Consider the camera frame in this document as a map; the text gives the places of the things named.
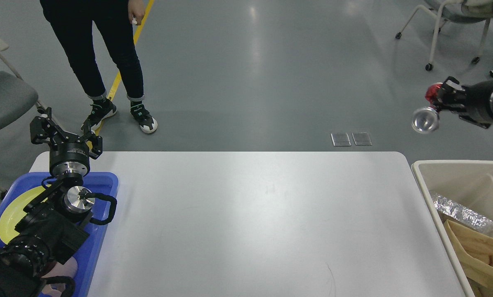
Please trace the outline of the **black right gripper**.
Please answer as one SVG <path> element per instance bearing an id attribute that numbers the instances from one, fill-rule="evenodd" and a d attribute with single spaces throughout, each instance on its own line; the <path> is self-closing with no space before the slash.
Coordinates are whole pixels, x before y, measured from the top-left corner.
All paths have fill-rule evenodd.
<path id="1" fill-rule="evenodd" d="M 459 115 L 461 120 L 488 129 L 493 123 L 493 80 L 463 87 L 455 77 L 448 76 L 439 85 L 434 107 L 437 112 L 466 112 Z"/>

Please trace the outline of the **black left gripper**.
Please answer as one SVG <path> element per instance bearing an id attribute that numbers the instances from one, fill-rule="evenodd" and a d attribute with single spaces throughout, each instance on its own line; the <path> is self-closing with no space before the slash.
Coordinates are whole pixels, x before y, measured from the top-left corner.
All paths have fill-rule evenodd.
<path id="1" fill-rule="evenodd" d="M 104 151 L 103 138 L 92 130 L 90 120 L 85 120 L 81 128 L 85 143 L 69 143 L 69 133 L 55 123 L 51 108 L 39 108 L 38 113 L 30 122 L 30 141 L 48 145 L 51 176 L 59 177 L 65 172 L 88 175 L 90 158 L 96 160 Z"/>

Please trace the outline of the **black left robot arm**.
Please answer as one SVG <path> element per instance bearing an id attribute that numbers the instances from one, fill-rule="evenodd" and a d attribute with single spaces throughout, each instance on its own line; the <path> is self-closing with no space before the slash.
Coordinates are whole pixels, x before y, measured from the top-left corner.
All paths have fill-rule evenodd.
<path id="1" fill-rule="evenodd" d="M 90 236 L 88 224 L 109 224 L 116 198 L 94 193 L 83 186 L 90 172 L 90 159 L 103 150 L 102 138 L 90 122 L 83 135 L 66 132 L 52 118 L 52 109 L 38 108 L 30 123 L 33 144 L 50 147 L 50 186 L 24 207 L 26 213 L 15 226 L 18 235 L 0 247 L 0 297 L 37 297 L 47 285 L 61 284 L 62 297 L 71 297 L 76 282 L 70 276 L 47 276 L 53 263 L 65 264 Z"/>

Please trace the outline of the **person's hand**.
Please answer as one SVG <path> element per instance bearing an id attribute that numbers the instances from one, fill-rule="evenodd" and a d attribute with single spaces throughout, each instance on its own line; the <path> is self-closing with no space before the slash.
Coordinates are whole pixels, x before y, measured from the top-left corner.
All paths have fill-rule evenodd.
<path id="1" fill-rule="evenodd" d="M 129 0 L 127 4 L 129 23 L 141 25 L 146 15 L 146 5 L 143 0 Z"/>

